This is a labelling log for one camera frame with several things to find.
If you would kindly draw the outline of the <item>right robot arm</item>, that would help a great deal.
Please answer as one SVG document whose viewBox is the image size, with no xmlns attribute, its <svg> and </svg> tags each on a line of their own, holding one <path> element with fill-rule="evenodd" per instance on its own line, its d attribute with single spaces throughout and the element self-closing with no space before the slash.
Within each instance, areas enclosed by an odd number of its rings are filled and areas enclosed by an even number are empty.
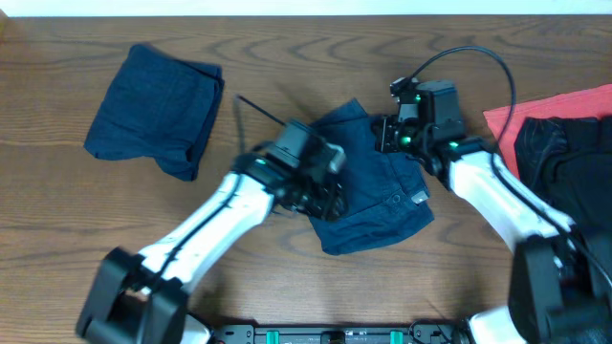
<svg viewBox="0 0 612 344">
<path fill-rule="evenodd" d="M 513 254 L 507 305 L 471 316 L 456 343 L 562 343 L 611 330 L 609 233 L 580 230 L 538 198 L 487 143 L 466 133 L 449 80 L 402 77 L 398 112 L 375 121 L 376 150 L 405 153 L 471 204 Z"/>
</svg>

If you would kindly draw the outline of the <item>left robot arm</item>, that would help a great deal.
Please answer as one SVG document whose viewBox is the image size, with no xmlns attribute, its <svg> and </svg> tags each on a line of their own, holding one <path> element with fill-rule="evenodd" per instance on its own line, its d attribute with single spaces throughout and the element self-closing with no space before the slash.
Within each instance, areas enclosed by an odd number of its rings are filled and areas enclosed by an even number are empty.
<svg viewBox="0 0 612 344">
<path fill-rule="evenodd" d="M 173 231 L 101 261 L 76 323 L 89 343 L 207 343 L 190 295 L 214 264 L 276 206 L 335 221 L 347 210 L 338 175 L 344 149 L 297 120 L 274 141 L 236 157 L 215 193 Z"/>
</svg>

